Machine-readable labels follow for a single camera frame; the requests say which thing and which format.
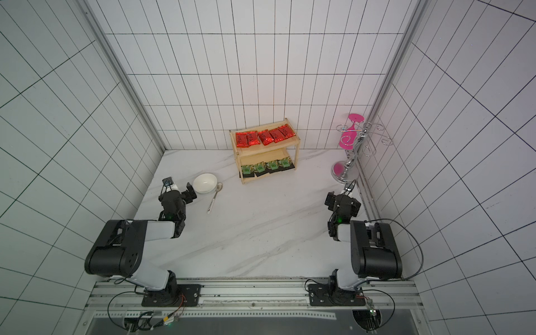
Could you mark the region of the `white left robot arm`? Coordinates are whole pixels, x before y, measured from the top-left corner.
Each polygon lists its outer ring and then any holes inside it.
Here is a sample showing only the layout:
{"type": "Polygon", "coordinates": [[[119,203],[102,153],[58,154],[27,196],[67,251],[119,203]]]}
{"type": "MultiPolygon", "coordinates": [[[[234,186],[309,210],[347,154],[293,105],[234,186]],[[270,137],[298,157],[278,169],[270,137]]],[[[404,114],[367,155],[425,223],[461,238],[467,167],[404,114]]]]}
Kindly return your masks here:
{"type": "Polygon", "coordinates": [[[180,191],[167,177],[158,200],[163,208],[157,220],[109,220],[85,260],[85,272],[121,280],[144,289],[143,307],[196,307],[198,284],[179,284],[175,273],[144,259],[145,244],[177,239],[185,228],[186,206],[197,198],[191,184],[180,191]]]}

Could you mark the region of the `pink wine glass decoration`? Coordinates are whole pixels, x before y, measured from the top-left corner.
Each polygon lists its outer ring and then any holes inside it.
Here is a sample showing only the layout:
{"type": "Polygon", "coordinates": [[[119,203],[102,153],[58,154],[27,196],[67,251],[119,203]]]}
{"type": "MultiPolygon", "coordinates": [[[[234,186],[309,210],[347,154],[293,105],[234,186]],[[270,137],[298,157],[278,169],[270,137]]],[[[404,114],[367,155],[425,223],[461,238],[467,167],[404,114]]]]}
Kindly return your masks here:
{"type": "Polygon", "coordinates": [[[353,149],[357,138],[362,132],[360,126],[364,123],[365,118],[361,114],[349,114],[348,121],[350,122],[349,126],[338,125],[336,127],[337,131],[341,134],[339,146],[344,150],[353,149]]]}

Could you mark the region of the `green tea bag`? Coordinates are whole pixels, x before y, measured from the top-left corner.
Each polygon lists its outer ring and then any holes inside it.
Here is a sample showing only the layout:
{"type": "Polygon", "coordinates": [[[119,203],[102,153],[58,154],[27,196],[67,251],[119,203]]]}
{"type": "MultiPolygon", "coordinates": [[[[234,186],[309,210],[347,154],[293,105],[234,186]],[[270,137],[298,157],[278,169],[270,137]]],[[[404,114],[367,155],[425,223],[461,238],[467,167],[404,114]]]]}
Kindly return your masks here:
{"type": "Polygon", "coordinates": [[[292,159],[290,158],[290,156],[278,160],[278,164],[279,164],[279,170],[281,171],[292,170],[295,168],[295,165],[292,159]]]}
{"type": "Polygon", "coordinates": [[[255,166],[254,165],[243,165],[241,166],[241,175],[243,178],[254,178],[255,177],[255,166]]]}
{"type": "Polygon", "coordinates": [[[266,162],[266,169],[269,173],[277,173],[281,171],[281,167],[279,165],[278,160],[268,161],[266,162]]]}
{"type": "Polygon", "coordinates": [[[269,170],[267,169],[267,164],[264,161],[255,164],[253,166],[253,169],[256,177],[261,177],[269,173],[269,170]]]}

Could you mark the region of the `red tea bag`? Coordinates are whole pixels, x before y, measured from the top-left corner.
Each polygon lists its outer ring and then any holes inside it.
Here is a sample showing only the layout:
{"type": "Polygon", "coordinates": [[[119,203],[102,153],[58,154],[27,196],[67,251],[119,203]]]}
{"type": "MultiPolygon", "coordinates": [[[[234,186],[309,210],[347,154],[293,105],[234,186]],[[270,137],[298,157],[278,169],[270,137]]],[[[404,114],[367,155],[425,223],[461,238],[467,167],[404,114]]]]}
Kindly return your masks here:
{"type": "Polygon", "coordinates": [[[269,130],[269,135],[272,137],[273,142],[275,143],[279,143],[286,139],[285,135],[281,132],[279,128],[274,128],[272,130],[269,130]]]}
{"type": "Polygon", "coordinates": [[[258,131],[247,132],[247,140],[248,140],[249,147],[253,147],[253,146],[261,144],[261,141],[258,137],[258,131]]]}
{"type": "Polygon", "coordinates": [[[238,132],[235,134],[235,142],[237,148],[248,148],[250,146],[248,141],[248,133],[238,132]]]}
{"type": "Polygon", "coordinates": [[[293,131],[292,127],[289,124],[285,124],[283,126],[280,126],[278,129],[281,132],[281,134],[283,135],[285,140],[295,136],[295,132],[293,131]]]}
{"type": "Polygon", "coordinates": [[[269,144],[272,144],[272,142],[274,142],[274,139],[269,130],[259,131],[258,138],[264,146],[268,146],[269,144]]]}

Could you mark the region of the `white ceramic bowl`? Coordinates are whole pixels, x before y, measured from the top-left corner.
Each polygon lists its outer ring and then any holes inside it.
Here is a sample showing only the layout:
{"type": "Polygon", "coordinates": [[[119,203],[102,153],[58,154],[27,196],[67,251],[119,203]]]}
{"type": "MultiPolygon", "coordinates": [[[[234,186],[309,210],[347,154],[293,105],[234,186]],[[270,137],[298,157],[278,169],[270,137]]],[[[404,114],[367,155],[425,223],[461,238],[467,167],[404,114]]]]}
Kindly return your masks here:
{"type": "Polygon", "coordinates": [[[217,177],[212,173],[198,175],[193,180],[193,189],[196,193],[207,194],[216,189],[218,184],[217,177]]]}

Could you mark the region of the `light wooden two-tier shelf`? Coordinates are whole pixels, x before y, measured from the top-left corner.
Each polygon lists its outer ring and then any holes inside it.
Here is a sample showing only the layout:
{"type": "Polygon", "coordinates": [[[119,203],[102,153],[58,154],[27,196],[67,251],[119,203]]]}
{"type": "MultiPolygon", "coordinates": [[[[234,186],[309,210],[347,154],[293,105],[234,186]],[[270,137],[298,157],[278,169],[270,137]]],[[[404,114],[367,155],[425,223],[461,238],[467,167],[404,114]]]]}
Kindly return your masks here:
{"type": "Polygon", "coordinates": [[[257,176],[253,174],[252,177],[244,177],[242,174],[242,166],[255,165],[260,162],[268,162],[273,160],[284,159],[290,157],[292,161],[292,169],[295,170],[298,166],[298,158],[300,153],[301,140],[297,135],[297,130],[292,125],[288,118],[283,121],[277,121],[271,124],[265,124],[262,126],[255,126],[251,128],[245,128],[242,130],[230,130],[229,136],[231,145],[233,148],[234,160],[239,172],[239,177],[242,184],[248,184],[249,182],[259,180],[265,177],[269,177],[270,173],[257,176]],[[237,146],[236,133],[248,133],[251,131],[264,131],[271,130],[273,128],[279,128],[280,126],[288,125],[289,128],[295,133],[291,138],[282,140],[275,144],[269,144],[265,146],[263,144],[254,145],[252,147],[241,148],[237,146]]]}

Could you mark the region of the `chrome cup holder stand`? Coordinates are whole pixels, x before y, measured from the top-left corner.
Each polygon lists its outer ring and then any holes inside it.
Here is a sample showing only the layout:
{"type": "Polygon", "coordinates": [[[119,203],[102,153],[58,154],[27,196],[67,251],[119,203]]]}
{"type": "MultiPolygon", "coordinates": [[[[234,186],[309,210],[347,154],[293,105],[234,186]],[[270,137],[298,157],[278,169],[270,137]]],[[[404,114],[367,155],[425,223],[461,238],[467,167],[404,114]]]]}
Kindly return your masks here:
{"type": "Polygon", "coordinates": [[[357,168],[357,161],[360,155],[367,157],[376,153],[376,146],[371,142],[372,135],[381,137],[381,144],[392,145],[392,138],[385,134],[385,127],[380,123],[364,122],[360,128],[362,132],[357,138],[352,150],[344,150],[346,159],[336,162],[331,169],[332,177],[341,184],[357,180],[360,172],[357,168]]]}

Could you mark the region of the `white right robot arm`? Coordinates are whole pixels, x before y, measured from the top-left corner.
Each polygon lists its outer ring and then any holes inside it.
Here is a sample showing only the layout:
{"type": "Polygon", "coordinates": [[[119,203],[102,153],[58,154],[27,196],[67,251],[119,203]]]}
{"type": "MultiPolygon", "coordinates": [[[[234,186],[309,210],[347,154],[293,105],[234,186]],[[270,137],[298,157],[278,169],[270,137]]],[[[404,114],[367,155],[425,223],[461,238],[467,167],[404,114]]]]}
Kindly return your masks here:
{"type": "Polygon", "coordinates": [[[304,284],[313,307],[364,307],[369,299],[362,286],[372,281],[401,279],[403,265],[392,229],[382,221],[356,219],[361,203],[347,194],[329,192],[325,205],[332,212],[329,236],[350,246],[350,266],[335,269],[326,283],[304,284]]]}

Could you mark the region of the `metal base rail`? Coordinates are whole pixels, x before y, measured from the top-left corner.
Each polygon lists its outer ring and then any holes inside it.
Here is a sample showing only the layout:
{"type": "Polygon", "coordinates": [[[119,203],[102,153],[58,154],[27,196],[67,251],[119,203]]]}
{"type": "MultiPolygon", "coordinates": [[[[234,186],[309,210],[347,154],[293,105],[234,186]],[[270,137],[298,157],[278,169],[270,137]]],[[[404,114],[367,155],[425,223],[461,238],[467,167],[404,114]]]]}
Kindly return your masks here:
{"type": "Polygon", "coordinates": [[[128,283],[95,284],[76,334],[88,334],[96,318],[129,333],[128,320],[151,318],[167,325],[182,317],[298,317],[331,320],[336,310],[360,312],[362,326],[374,333],[386,325],[388,310],[409,310],[419,334],[430,334],[424,305],[411,281],[379,281],[356,290],[339,288],[332,279],[180,279],[177,297],[143,293],[128,283]]]}

